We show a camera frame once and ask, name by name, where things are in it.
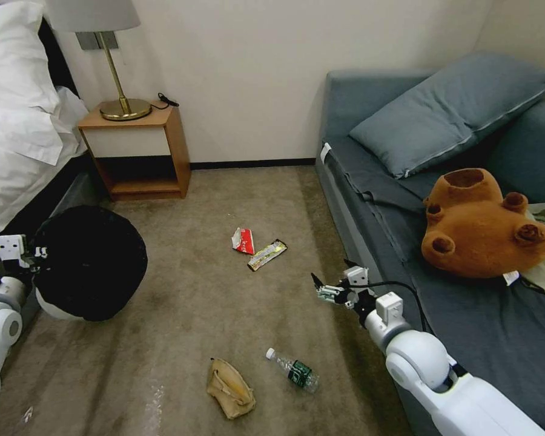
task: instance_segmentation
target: sofa cushion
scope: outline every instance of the sofa cushion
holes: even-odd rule
[[[545,70],[478,51],[438,71],[361,122],[350,136],[396,178],[477,144],[545,94]]]
[[[545,101],[526,111],[494,147],[483,166],[505,191],[545,202]]]

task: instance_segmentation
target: candy bar wrapper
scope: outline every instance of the candy bar wrapper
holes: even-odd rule
[[[238,227],[232,236],[232,247],[241,253],[254,254],[253,232]]]
[[[267,245],[258,253],[250,258],[248,261],[248,267],[256,271],[261,266],[266,265],[272,259],[280,256],[287,249],[287,246],[280,239],[275,240],[272,244]]]

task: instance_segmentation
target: lamp shade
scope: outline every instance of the lamp shade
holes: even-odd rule
[[[47,0],[50,25],[60,31],[113,31],[137,27],[131,0]]]

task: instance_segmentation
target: green bottle label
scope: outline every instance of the green bottle label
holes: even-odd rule
[[[304,363],[295,360],[292,364],[292,368],[289,371],[289,380],[299,387],[304,387],[307,382],[307,378],[312,373],[312,369],[306,366]]]

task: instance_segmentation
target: water bottle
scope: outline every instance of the water bottle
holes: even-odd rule
[[[268,349],[266,358],[271,362],[276,362],[289,380],[308,393],[313,394],[319,388],[319,376],[303,362],[283,357],[274,348]]]

